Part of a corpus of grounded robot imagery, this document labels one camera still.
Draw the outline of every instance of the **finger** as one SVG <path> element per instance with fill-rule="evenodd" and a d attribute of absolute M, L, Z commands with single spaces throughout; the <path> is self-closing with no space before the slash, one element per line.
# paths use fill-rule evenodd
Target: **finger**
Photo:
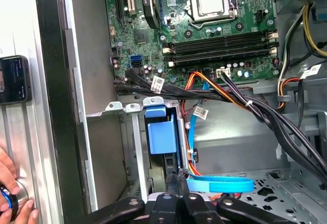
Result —
<path fill-rule="evenodd" d="M 16 195 L 19 193 L 20 188 L 18 184 L 16 183 L 15 178 L 13 177 L 12 173 L 10 173 L 9 169 L 0 162 L 0 182 L 4 184 L 4 186 L 8 189 L 8 191 Z"/>
<path fill-rule="evenodd" d="M 38 215 L 39 215 L 39 211 L 38 210 L 33 210 L 31 215 L 30 215 L 29 222 L 27 224 L 37 224 L 37 216 Z"/>
<path fill-rule="evenodd" d="M 0 211 L 4 212 L 9 208 L 8 201 L 0 194 Z"/>
<path fill-rule="evenodd" d="M 2 215 L 0 216 L 0 224 L 9 224 L 11 219 L 12 211 L 11 209 L 6 210 Z"/>
<path fill-rule="evenodd" d="M 33 206 L 34 206 L 34 201 L 28 200 L 22 207 L 19 215 L 17 216 L 15 220 L 15 224 L 26 224 L 29 220 L 29 216 L 32 212 Z"/>
<path fill-rule="evenodd" d="M 14 163 L 12 162 L 11 158 L 6 154 L 6 152 L 0 148 L 0 162 L 3 163 L 11 172 L 11 174 L 14 176 L 14 178 L 17 178 L 17 172 Z"/>

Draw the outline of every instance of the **sata port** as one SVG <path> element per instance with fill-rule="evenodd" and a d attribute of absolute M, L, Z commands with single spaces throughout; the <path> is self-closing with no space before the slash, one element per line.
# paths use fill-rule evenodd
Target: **sata port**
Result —
<path fill-rule="evenodd" d="M 133 67 L 141 66 L 142 61 L 143 61 L 143 57 L 142 57 L 142 55 L 131 55 L 130 56 L 130 61 L 131 61 L 131 65 Z"/>

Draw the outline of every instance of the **cable tie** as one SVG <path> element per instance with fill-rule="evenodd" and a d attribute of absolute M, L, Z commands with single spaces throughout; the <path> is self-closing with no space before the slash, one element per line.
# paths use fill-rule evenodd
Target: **cable tie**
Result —
<path fill-rule="evenodd" d="M 253 101 L 248 100 L 247 103 L 245 104 L 245 107 L 247 108 L 249 105 L 253 104 Z"/>

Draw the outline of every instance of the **black phone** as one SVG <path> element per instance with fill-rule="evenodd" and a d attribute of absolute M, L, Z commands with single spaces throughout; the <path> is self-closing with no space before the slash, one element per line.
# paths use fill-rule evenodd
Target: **black phone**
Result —
<path fill-rule="evenodd" d="M 24 56 L 0 58 L 0 105 L 32 99 L 28 60 Z"/>

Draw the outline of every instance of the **yellow wire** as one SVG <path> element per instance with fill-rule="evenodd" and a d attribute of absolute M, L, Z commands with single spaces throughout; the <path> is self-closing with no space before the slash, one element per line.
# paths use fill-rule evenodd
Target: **yellow wire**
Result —
<path fill-rule="evenodd" d="M 304 25 L 304 30 L 306 33 L 306 37 L 310 43 L 310 45 L 313 47 L 313 49 L 315 49 L 315 51 L 317 51 L 319 54 L 327 57 L 327 52 L 322 51 L 321 49 L 319 49 L 317 47 L 317 45 L 315 44 L 312 36 L 311 36 L 311 32 L 310 32 L 310 28 L 309 28 L 309 5 L 307 5 L 305 7 L 305 10 L 303 12 L 303 25 Z"/>

